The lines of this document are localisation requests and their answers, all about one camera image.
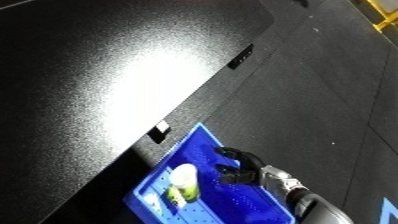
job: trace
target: gray floor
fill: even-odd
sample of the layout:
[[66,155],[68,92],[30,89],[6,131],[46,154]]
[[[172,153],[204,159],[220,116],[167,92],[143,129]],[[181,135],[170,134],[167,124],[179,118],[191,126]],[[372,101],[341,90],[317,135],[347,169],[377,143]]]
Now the gray floor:
[[[286,169],[356,223],[379,223],[384,198],[398,206],[398,50],[348,0],[312,0],[308,9],[261,1],[275,24],[253,42],[253,55],[166,117],[173,131],[165,142],[144,136],[132,150],[154,165],[204,122],[225,145]],[[112,221],[135,222],[126,208]]]

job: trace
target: small white object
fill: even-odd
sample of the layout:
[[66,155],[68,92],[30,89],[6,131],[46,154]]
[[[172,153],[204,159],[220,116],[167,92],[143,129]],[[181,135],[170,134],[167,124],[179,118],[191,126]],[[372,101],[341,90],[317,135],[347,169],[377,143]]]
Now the small white object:
[[151,205],[153,210],[155,210],[157,213],[162,214],[162,207],[160,206],[159,197],[155,193],[145,195],[144,201]]
[[161,122],[159,122],[156,125],[156,128],[158,128],[160,132],[165,133],[167,131],[167,129],[170,128],[170,126],[169,126],[169,124],[167,124],[167,122],[165,120],[162,120]]
[[198,184],[197,172],[194,165],[182,164],[170,173],[170,183],[179,189],[195,186]]

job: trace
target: black surface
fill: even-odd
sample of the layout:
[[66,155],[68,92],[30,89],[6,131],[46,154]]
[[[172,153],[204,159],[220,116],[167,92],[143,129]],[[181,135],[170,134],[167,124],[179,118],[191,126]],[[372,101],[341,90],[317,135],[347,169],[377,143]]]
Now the black surface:
[[272,23],[256,0],[0,11],[0,222],[36,223]]
[[23,4],[23,3],[28,3],[32,0],[1,0],[0,1],[0,10],[8,8],[8,7],[14,7],[18,4]]
[[391,49],[370,126],[398,152],[398,50]]
[[[344,206],[355,223],[379,223],[383,198],[398,206],[398,154],[367,130],[352,186]],[[391,218],[389,224],[397,224]]]
[[64,206],[58,209],[43,224],[70,223],[141,223],[139,218],[126,211],[122,198],[137,182],[150,171],[146,164],[132,147],[117,161],[107,167],[101,175],[95,177],[74,195]]
[[227,146],[290,171],[343,204],[365,124],[282,48],[206,122]]

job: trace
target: small cup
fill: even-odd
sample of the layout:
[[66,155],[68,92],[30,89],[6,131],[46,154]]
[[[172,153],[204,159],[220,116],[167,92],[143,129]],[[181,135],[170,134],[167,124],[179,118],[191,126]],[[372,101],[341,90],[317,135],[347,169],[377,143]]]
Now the small cup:
[[197,173],[198,170],[194,165],[185,163],[175,168],[169,177],[170,183],[189,203],[196,201],[200,196]]

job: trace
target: yellow-green cup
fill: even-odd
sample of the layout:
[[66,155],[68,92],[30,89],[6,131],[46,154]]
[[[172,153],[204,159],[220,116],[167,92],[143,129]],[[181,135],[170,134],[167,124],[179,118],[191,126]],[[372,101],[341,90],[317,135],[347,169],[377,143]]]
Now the yellow-green cup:
[[190,163],[182,164],[170,173],[170,183],[180,191],[182,197],[189,203],[200,197],[197,173],[196,167]]

